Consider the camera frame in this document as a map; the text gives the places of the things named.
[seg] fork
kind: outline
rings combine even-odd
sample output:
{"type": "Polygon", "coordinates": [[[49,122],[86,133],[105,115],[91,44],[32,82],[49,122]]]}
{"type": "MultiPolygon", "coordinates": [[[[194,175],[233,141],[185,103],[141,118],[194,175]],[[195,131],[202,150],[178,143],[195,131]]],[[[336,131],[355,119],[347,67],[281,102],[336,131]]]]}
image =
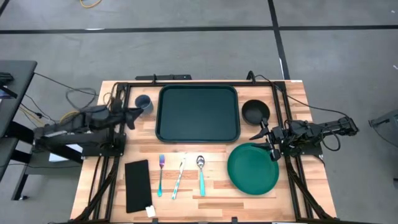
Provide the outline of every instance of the fork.
{"type": "Polygon", "coordinates": [[[162,171],[164,166],[164,155],[161,154],[159,156],[159,165],[160,165],[160,182],[159,182],[159,189],[157,190],[157,196],[162,196],[162,171]]]}

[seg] butter knife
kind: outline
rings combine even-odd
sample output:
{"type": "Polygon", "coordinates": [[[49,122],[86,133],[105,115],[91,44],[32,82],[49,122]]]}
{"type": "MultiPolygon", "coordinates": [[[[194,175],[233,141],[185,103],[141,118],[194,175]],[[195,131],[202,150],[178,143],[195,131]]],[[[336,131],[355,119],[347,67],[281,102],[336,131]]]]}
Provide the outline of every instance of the butter knife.
{"type": "Polygon", "coordinates": [[[180,175],[178,175],[177,183],[175,183],[172,199],[175,199],[175,197],[177,196],[177,191],[178,191],[178,187],[180,185],[182,171],[184,170],[184,167],[185,167],[185,156],[186,155],[187,155],[187,153],[184,154],[184,157],[182,158],[182,161],[181,161],[181,164],[180,164],[180,175]]]}

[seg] wooden tabletop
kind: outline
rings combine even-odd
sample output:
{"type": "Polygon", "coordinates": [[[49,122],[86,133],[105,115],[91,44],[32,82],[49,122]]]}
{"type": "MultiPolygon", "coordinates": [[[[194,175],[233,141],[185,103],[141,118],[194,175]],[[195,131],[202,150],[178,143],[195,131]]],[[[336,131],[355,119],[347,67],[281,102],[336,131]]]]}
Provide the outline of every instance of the wooden tabletop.
{"type": "MultiPolygon", "coordinates": [[[[103,82],[99,94],[99,104],[103,104],[103,95],[111,91],[113,83],[112,81],[103,82]]],[[[307,102],[304,85],[301,81],[286,81],[286,87],[288,95],[304,103],[307,102]]],[[[134,99],[137,96],[145,94],[150,96],[154,104],[154,111],[149,116],[138,118],[135,122],[135,130],[126,128],[127,146],[119,164],[111,222],[151,222],[152,219],[147,217],[146,211],[126,213],[124,164],[143,159],[149,161],[152,201],[160,222],[230,222],[231,217],[237,217],[240,222],[295,220],[283,157],[278,161],[279,180],[276,186],[264,195],[244,194],[229,180],[226,170],[229,154],[236,146],[248,142],[250,137],[257,134],[259,127],[246,124],[240,117],[241,135],[236,142],[228,144],[165,144],[156,138],[154,131],[160,89],[161,87],[134,87],[131,90],[130,107],[134,107],[134,99]],[[179,174],[178,168],[182,154],[185,152],[187,152],[187,161],[177,199],[172,200],[172,191],[179,174]],[[157,196],[160,174],[159,154],[165,155],[162,179],[163,196],[161,197],[157,196]],[[206,197],[200,196],[199,168],[196,165],[199,155],[206,160],[203,168],[206,197]]],[[[236,86],[235,89],[238,92],[239,114],[242,105],[247,100],[261,100],[269,106],[271,111],[270,129],[278,125],[270,87],[236,86]]],[[[286,119],[282,95],[279,95],[279,100],[282,115],[286,119]]],[[[293,119],[312,120],[308,107],[292,100],[290,100],[290,107],[293,119]]],[[[327,213],[335,216],[335,208],[323,164],[313,156],[302,156],[302,160],[309,191],[327,213]]],[[[83,163],[71,218],[77,217],[87,206],[96,161],[97,157],[89,157],[83,163]]],[[[95,191],[98,186],[99,173],[100,171],[96,178],[95,191]]],[[[301,214],[305,217],[303,197],[298,189],[297,192],[301,214]]],[[[103,198],[100,217],[104,217],[108,199],[107,192],[103,198]]]]}

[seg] green plate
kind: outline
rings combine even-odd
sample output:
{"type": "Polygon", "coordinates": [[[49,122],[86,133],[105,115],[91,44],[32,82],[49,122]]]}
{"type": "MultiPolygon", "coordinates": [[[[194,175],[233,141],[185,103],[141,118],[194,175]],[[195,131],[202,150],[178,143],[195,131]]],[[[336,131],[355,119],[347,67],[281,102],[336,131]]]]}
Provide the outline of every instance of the green plate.
{"type": "Polygon", "coordinates": [[[244,143],[236,147],[228,158],[228,175],[241,191],[261,195],[275,187],[279,177],[277,162],[272,162],[270,152],[244,143]]]}

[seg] floor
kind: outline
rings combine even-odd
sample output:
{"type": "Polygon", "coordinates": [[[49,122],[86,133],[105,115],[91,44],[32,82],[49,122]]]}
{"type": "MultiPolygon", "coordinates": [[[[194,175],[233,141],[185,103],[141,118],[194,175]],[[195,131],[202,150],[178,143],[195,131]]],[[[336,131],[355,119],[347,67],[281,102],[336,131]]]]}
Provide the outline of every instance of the floor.
{"type": "MultiPolygon", "coordinates": [[[[395,0],[274,4],[281,27],[398,24],[395,0]]],[[[264,0],[103,0],[92,9],[84,9],[77,0],[10,0],[0,17],[0,31],[181,26],[272,26],[272,20],[264,0]]],[[[348,113],[360,129],[355,137],[341,138],[340,151],[324,149],[338,216],[396,223],[398,190],[392,178],[398,177],[398,149],[378,138],[368,120],[397,109],[398,29],[281,29],[280,34],[290,78],[304,81],[309,103],[348,113]]],[[[242,79],[253,70],[270,79],[283,78],[272,30],[0,34],[0,59],[36,60],[36,72],[97,90],[102,80],[133,80],[154,73],[191,74],[196,80],[242,79]]],[[[40,77],[34,78],[27,94],[55,119],[72,109],[64,89],[40,77]]],[[[74,100],[83,105],[89,99],[76,95],[74,100]]],[[[34,108],[29,99],[24,103],[34,108]]],[[[324,111],[312,113],[318,123],[338,118],[324,111]]],[[[19,113],[15,120],[33,128],[19,113]]],[[[380,132],[396,140],[387,128],[380,132]]],[[[19,148],[29,149],[22,144],[19,148]]],[[[30,199],[12,202],[21,169],[10,166],[0,183],[1,222],[67,221],[79,173],[29,177],[23,194],[30,199]]]]}

